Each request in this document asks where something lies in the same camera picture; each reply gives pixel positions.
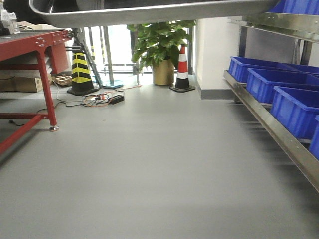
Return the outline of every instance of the black cone base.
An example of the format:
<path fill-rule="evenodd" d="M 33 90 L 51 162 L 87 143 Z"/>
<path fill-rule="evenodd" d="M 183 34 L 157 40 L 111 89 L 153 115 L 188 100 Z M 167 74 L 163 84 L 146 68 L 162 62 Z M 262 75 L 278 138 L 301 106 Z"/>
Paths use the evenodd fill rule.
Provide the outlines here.
<path fill-rule="evenodd" d="M 83 83 L 77 83 L 72 81 L 72 87 L 67 92 L 75 96 L 83 96 L 90 94 L 92 92 L 98 91 L 99 88 L 94 88 L 92 81 L 87 81 Z"/>
<path fill-rule="evenodd" d="M 73 94 L 75 96 L 84 96 L 84 95 L 88 95 L 90 93 L 93 93 L 93 92 L 96 92 L 98 91 L 99 88 L 96 88 L 96 89 L 90 89 L 90 90 L 85 90 L 85 91 L 76 91 L 74 89 L 69 89 L 67 92 L 70 93 L 70 94 Z"/>
<path fill-rule="evenodd" d="M 195 86 L 191 86 L 189 84 L 188 78 L 186 79 L 177 78 L 175 87 L 171 86 L 170 89 L 176 92 L 187 92 L 187 91 L 195 90 Z"/>
<path fill-rule="evenodd" d="M 176 91 L 176 92 L 187 92 L 187 91 L 195 90 L 196 87 L 189 85 L 188 88 L 180 89 L 180 88 L 176 88 L 176 87 L 174 87 L 174 86 L 171 86 L 170 89 L 171 89 L 172 91 Z"/>

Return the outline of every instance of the red metal table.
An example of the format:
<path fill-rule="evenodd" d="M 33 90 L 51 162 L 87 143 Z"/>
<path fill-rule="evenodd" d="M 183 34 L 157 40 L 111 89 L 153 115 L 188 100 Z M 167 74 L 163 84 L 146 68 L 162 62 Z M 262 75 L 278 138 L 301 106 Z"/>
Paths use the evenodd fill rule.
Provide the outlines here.
<path fill-rule="evenodd" d="M 51 96 L 45 56 L 49 56 L 52 74 L 58 74 L 68 68 L 64 42 L 70 40 L 67 30 L 25 31 L 20 34 L 0 37 L 0 69 L 4 70 L 39 70 L 47 113 L 0 113 L 0 119 L 30 119 L 11 136 L 0 143 L 0 154 L 11 147 L 25 133 L 43 119 L 50 121 L 50 131 L 57 131 L 54 105 Z M 33 52 L 37 64 L 6 64 L 4 60 Z"/>

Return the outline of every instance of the wire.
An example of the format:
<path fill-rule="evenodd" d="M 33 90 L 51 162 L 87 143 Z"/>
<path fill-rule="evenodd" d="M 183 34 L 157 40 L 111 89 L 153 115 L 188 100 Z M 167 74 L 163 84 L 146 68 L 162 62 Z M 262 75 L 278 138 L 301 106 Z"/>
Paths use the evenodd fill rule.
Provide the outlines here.
<path fill-rule="evenodd" d="M 12 77 L 9 77 L 9 78 L 6 78 L 6 79 L 0 79 L 0 81 L 6 81 L 6 80 L 11 80 L 13 79 L 15 76 L 12 76 Z"/>
<path fill-rule="evenodd" d="M 125 90 L 139 88 L 142 86 L 142 85 L 137 85 L 137 86 L 133 86 L 133 87 L 128 87 L 128 88 L 122 89 L 121 91 L 112 89 L 113 91 L 105 91 L 105 92 L 99 93 L 97 95 L 86 95 L 86 96 L 82 96 L 83 99 L 81 101 L 65 101 L 65 100 L 61 100 L 58 98 L 59 93 L 60 93 L 60 88 L 55 82 L 54 82 L 54 84 L 58 88 L 56 99 L 59 100 L 59 102 L 54 106 L 54 108 L 56 108 L 59 104 L 64 104 L 68 108 L 75 107 L 75 106 L 104 107 L 104 106 L 107 106 L 112 101 L 112 98 L 113 98 L 112 93 L 115 93 L 115 92 L 123 92 L 124 93 Z M 81 102 L 81 103 L 76 104 L 76 105 L 68 105 L 67 104 L 67 103 L 76 103 L 76 102 Z M 45 111 L 45 110 L 47 110 L 47 108 L 40 109 L 36 112 L 36 114 L 39 113 L 40 111 Z M 9 120 L 9 123 L 14 124 L 16 126 L 23 126 L 24 125 L 24 124 L 17 124 L 12 119 Z"/>
<path fill-rule="evenodd" d="M 24 124 L 17 124 L 14 120 L 10 119 L 9 123 L 14 124 L 15 126 L 23 126 Z"/>
<path fill-rule="evenodd" d="M 57 99 L 58 101 L 65 102 L 65 103 L 82 102 L 82 101 L 65 101 L 65 100 L 59 99 L 60 87 L 58 86 L 58 84 L 57 84 L 55 81 L 53 81 L 53 83 L 55 84 L 56 88 L 58 89 L 58 92 L 57 92 L 57 94 L 56 94 L 56 99 Z"/>

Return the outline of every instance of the table foot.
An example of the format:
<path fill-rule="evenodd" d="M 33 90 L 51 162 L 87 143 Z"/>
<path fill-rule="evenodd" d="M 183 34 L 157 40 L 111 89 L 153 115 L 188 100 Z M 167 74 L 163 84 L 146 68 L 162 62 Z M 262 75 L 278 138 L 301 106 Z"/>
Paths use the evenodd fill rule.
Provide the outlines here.
<path fill-rule="evenodd" d="M 59 126 L 57 126 L 57 125 L 52 125 L 52 127 L 50 128 L 50 132 L 56 132 L 56 131 L 58 131 L 59 129 L 60 129 Z"/>

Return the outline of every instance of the power adapter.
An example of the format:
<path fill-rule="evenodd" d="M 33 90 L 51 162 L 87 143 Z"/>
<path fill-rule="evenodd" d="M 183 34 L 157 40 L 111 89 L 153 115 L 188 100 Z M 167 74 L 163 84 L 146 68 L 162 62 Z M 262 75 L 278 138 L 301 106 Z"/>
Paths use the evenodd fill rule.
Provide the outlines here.
<path fill-rule="evenodd" d="M 112 98 L 109 99 L 109 102 L 111 105 L 114 105 L 118 102 L 121 102 L 124 100 L 124 96 L 122 95 L 116 95 L 116 96 L 113 96 Z"/>

